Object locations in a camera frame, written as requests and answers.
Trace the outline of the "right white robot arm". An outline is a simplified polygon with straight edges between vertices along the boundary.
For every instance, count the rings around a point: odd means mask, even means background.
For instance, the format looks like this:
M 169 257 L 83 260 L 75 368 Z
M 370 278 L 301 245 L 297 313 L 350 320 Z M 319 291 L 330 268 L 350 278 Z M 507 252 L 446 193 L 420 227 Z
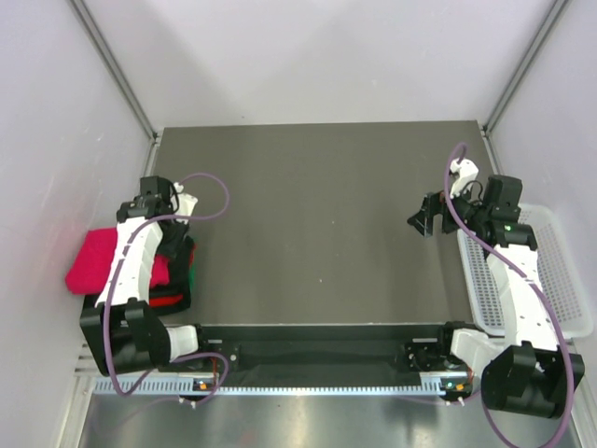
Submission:
M 585 365 L 580 355 L 563 354 L 563 333 L 544 305 L 538 242 L 533 228 L 520 221 L 522 183 L 492 175 L 479 199 L 473 199 L 472 185 L 456 181 L 450 192 L 425 194 L 407 222 L 429 237 L 435 217 L 441 217 L 443 232 L 461 230 L 481 247 L 497 287 L 504 340 L 472 324 L 448 322 L 438 333 L 437 362 L 449 370 L 465 364 L 478 375 L 482 402 L 490 410 L 560 418 Z

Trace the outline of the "red t shirt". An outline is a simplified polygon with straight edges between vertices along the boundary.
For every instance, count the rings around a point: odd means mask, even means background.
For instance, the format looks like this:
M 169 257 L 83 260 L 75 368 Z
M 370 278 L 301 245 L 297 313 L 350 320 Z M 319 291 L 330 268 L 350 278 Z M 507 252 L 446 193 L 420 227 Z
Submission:
M 66 288 L 75 295 L 100 294 L 107 282 L 118 240 L 116 228 L 89 231 L 65 276 Z

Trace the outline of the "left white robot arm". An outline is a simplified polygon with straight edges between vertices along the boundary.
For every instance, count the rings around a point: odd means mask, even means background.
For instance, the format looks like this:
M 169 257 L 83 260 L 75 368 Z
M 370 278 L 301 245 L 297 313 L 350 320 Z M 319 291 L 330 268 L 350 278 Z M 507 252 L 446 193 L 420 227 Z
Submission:
M 182 308 L 190 305 L 196 245 L 187 217 L 196 202 L 182 187 L 153 175 L 141 178 L 138 195 L 120 206 L 106 284 L 79 319 L 102 375 L 159 369 L 178 358 L 197 371 L 211 361 L 212 349 L 196 326 L 168 329 L 160 317 L 175 307 L 150 304 L 179 297 Z

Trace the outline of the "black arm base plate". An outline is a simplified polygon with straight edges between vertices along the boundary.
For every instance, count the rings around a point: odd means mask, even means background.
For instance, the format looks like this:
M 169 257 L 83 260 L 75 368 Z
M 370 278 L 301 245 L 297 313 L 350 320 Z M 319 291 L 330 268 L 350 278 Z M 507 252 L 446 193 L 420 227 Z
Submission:
M 168 372 L 226 372 L 225 385 L 415 385 L 427 373 L 473 378 L 444 347 L 442 324 L 205 325 L 193 359 Z

